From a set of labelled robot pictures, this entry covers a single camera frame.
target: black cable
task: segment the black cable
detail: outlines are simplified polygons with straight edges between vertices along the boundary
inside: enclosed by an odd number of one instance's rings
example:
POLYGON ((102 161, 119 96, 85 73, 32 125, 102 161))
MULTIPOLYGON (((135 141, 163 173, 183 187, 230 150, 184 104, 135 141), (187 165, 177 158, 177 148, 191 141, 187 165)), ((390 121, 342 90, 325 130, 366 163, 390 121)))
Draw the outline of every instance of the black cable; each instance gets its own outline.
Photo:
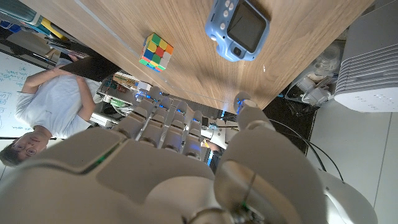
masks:
MULTIPOLYGON (((225 117, 222 117, 222 118, 230 118, 230 117, 234 117, 234 116, 236 116, 235 114, 234 115, 231 115, 231 116, 225 116, 225 117)), ((310 143, 308 143, 307 142, 307 140, 305 139, 305 138, 303 138, 301 135, 299 135, 299 133, 297 133, 296 131, 294 131, 292 128, 290 128, 289 126, 287 126, 286 124, 283 124, 283 123, 281 123, 281 122, 279 122, 279 121, 275 121, 275 120, 273 120, 273 119, 269 119, 270 121, 273 121, 273 122, 275 122, 275 123, 277 123, 277 124, 280 124, 280 125, 282 125, 282 126, 285 126, 286 128, 288 128, 288 129, 290 129, 291 131, 293 131, 297 136, 295 136, 295 137, 298 137, 298 138, 301 138, 301 139, 303 139, 304 140, 304 142, 307 144, 307 146, 311 149, 311 151, 314 153, 314 155, 315 155, 315 157, 317 158, 317 160, 318 160, 318 162, 319 162, 319 164, 321 165, 321 168, 322 168, 322 170, 323 171, 325 171, 325 172, 327 172, 326 171, 326 168, 325 168, 325 166, 323 165, 323 162, 322 162, 322 160, 321 160, 321 158, 319 157, 319 154, 316 152, 316 150, 312 147, 312 145, 310 144, 310 143)), ((238 128, 237 126, 218 126, 218 128, 238 128)))
POLYGON ((324 153, 324 155, 327 156, 327 158, 329 158, 329 160, 330 160, 330 161, 333 163, 333 165, 336 167, 336 170, 337 170, 337 172, 338 172, 338 175, 340 176, 341 181, 344 181, 343 176, 341 175, 341 172, 340 172, 340 170, 338 169, 336 163, 333 161, 333 159, 331 159, 331 157, 330 157, 324 150, 322 150, 322 149, 319 148, 317 145, 315 145, 314 143, 310 142, 309 140, 307 140, 307 139, 305 139, 305 138, 301 138, 301 137, 299 137, 299 136, 296 136, 296 135, 294 135, 294 134, 289 134, 289 133, 281 133, 281 134, 286 134, 286 135, 288 135, 288 136, 293 136, 293 137, 299 138, 299 139, 303 140, 304 142, 307 142, 307 143, 309 143, 309 144, 315 146, 315 147, 316 147, 317 149, 319 149, 322 153, 324 153))
POLYGON ((336 167, 336 170, 337 170, 337 172, 338 172, 338 175, 340 176, 341 181, 344 181, 343 176, 341 175, 341 172, 340 172, 340 170, 338 169, 338 167, 337 167, 337 165, 335 164, 335 162, 333 161, 333 159, 331 159, 331 157, 330 157, 324 150, 320 149, 320 148, 319 148, 318 146, 316 146, 314 143, 312 143, 312 142, 310 142, 310 141, 308 141, 308 142, 309 142, 311 145, 315 146, 317 149, 319 149, 322 153, 324 153, 325 156, 327 156, 327 157, 331 160, 331 162, 333 163, 333 165, 335 165, 335 167, 336 167))
POLYGON ((217 128, 238 128, 237 126, 217 126, 217 128))
MULTIPOLYGON (((277 123, 277 124, 280 124, 280 125, 282 125, 282 126, 285 126, 285 127, 288 128, 289 130, 293 131, 298 137, 300 137, 300 138, 302 138, 302 139, 305 139, 305 138, 303 138, 303 136, 301 136, 299 133, 297 133, 296 131, 294 131, 291 127, 287 126, 286 124, 281 123, 281 122, 276 121, 276 120, 273 120, 273 119, 269 119, 269 120, 272 121, 272 122, 275 122, 275 123, 277 123)), ((326 168, 325 168, 325 166, 323 165, 323 162, 322 162, 321 158, 319 157, 318 153, 316 152, 316 150, 315 150, 315 149, 312 147, 312 145, 309 144, 308 142, 305 141, 305 143, 309 146, 309 148, 311 149, 311 151, 314 153, 314 155, 315 155, 315 157, 317 158, 319 164, 321 165, 322 170, 325 171, 325 172, 327 172, 327 171, 326 171, 326 168)))

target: man's arm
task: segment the man's arm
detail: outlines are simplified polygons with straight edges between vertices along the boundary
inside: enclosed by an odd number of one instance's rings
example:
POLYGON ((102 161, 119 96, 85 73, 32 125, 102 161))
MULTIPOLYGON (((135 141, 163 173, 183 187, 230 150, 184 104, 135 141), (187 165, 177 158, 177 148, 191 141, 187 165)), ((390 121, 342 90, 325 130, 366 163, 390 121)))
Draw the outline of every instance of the man's arm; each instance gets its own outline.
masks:
POLYGON ((91 95, 91 91, 83 77, 77 75, 76 81, 77 85, 79 86, 81 103, 83 104, 83 107, 80 109, 77 115, 83 118, 85 121, 88 121, 90 120, 95 108, 93 96, 91 95))
POLYGON ((68 72, 59 69, 59 67, 55 67, 53 69, 39 72, 36 73, 35 75, 31 75, 26 78, 26 81, 24 83, 24 86, 22 87, 21 92, 34 94, 37 92, 41 84, 63 73, 68 73, 68 72))

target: whiteboard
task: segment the whiteboard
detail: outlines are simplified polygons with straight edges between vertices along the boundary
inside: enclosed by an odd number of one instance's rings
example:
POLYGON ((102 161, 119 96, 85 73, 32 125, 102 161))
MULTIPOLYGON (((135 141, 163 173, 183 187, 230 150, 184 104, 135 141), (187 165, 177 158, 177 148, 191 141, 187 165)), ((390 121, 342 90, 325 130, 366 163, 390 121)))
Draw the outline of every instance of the whiteboard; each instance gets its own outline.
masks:
POLYGON ((0 52, 0 137, 21 137, 32 131, 15 117, 17 92, 22 90, 26 77, 44 71, 36 65, 0 52))

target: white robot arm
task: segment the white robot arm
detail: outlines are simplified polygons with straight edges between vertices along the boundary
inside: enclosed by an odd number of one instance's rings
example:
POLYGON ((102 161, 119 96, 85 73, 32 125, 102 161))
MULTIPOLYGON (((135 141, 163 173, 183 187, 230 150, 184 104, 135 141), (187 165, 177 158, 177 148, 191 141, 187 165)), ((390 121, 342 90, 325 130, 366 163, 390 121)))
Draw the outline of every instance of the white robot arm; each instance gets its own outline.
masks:
POLYGON ((1 222, 326 223, 318 172, 247 95, 215 175, 200 161, 201 113, 184 136, 187 104, 170 112, 159 99, 152 87, 114 129, 83 131, 14 169, 0 183, 1 222))

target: rubik's cube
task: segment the rubik's cube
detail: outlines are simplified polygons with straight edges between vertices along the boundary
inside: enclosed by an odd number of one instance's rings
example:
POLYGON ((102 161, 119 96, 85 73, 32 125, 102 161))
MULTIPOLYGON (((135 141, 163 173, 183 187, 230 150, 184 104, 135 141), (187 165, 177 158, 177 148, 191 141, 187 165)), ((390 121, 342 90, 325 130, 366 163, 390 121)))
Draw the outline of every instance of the rubik's cube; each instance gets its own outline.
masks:
POLYGON ((140 63, 156 72, 165 70, 172 56, 173 47, 155 33, 146 38, 143 46, 140 63))

